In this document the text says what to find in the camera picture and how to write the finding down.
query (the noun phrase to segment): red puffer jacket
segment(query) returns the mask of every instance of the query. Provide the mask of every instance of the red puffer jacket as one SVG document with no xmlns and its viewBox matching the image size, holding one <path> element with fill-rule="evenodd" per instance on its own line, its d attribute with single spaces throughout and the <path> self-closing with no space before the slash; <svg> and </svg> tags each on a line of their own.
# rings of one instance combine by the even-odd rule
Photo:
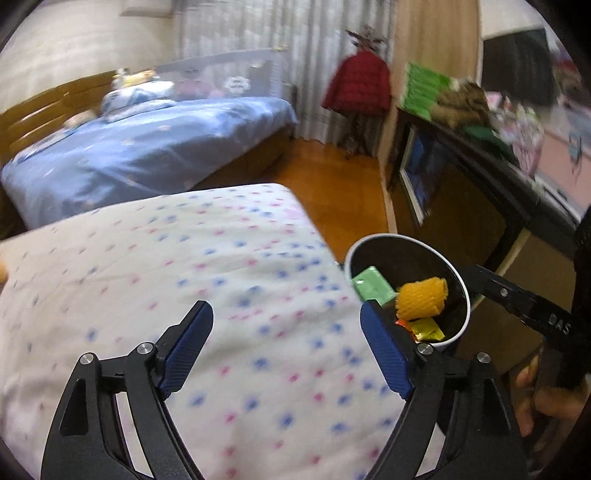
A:
<svg viewBox="0 0 591 480">
<path fill-rule="evenodd" d="M 330 82 L 322 107 L 339 113 L 385 116 L 390 110 L 388 65 L 370 51 L 345 59 Z"/>
</svg>

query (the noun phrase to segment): gray curtain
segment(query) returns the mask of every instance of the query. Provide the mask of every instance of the gray curtain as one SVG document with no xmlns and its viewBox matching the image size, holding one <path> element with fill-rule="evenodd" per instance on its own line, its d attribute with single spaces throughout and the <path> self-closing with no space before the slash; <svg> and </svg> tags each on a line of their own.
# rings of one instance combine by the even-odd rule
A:
<svg viewBox="0 0 591 480">
<path fill-rule="evenodd" d="M 368 24 L 389 39 L 380 56 L 390 64 L 395 0 L 180 0 L 175 13 L 179 58 L 249 48 L 288 48 L 284 81 L 298 89 L 297 136 L 336 143 L 346 119 L 320 107 L 340 62 L 355 53 L 345 28 Z M 379 122 L 365 127 L 376 148 Z"/>
</svg>

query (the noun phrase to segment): silver bolt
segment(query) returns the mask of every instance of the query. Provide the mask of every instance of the silver bolt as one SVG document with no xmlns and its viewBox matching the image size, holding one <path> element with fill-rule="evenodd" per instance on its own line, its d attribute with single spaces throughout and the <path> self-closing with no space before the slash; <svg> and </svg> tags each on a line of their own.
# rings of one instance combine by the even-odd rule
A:
<svg viewBox="0 0 591 480">
<path fill-rule="evenodd" d="M 433 347 L 428 343 L 419 343 L 417 346 L 418 353 L 423 355 L 431 355 L 433 353 Z"/>
<path fill-rule="evenodd" d="M 481 364 L 489 364 L 491 363 L 491 356 L 486 352 L 479 352 L 476 355 L 476 358 Z"/>
<path fill-rule="evenodd" d="M 150 353 L 152 350 L 154 349 L 154 345 L 152 345 L 149 342 L 145 342 L 142 343 L 141 345 L 138 345 L 138 353 L 140 355 L 145 355 L 146 353 Z"/>
<path fill-rule="evenodd" d="M 92 363 L 94 359 L 95 356 L 92 353 L 85 353 L 80 357 L 80 363 L 82 365 L 88 365 L 89 363 Z"/>
</svg>

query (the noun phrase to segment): white mattress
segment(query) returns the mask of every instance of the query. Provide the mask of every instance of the white mattress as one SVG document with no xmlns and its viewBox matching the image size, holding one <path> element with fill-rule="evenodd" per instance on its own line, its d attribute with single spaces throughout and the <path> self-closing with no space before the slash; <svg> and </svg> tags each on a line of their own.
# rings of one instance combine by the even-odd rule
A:
<svg viewBox="0 0 591 480">
<path fill-rule="evenodd" d="M 0 255 L 11 275 L 0 434 L 36 478 L 78 357 L 126 355 L 198 299 L 213 306 L 213 332 L 167 405 L 208 480 L 364 478 L 404 405 L 363 337 L 353 290 L 285 187 L 110 206 L 10 239 Z M 122 423 L 129 434 L 128 414 Z"/>
</svg>

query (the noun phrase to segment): wooden headboard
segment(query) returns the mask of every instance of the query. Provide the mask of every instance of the wooden headboard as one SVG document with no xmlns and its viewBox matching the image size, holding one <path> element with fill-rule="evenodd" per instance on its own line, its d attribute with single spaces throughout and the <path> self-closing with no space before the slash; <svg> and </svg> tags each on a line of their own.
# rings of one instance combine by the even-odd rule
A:
<svg viewBox="0 0 591 480">
<path fill-rule="evenodd" d="M 46 90 L 0 116 L 0 166 L 24 148 L 59 130 L 64 121 L 98 107 L 115 72 L 99 73 Z"/>
</svg>

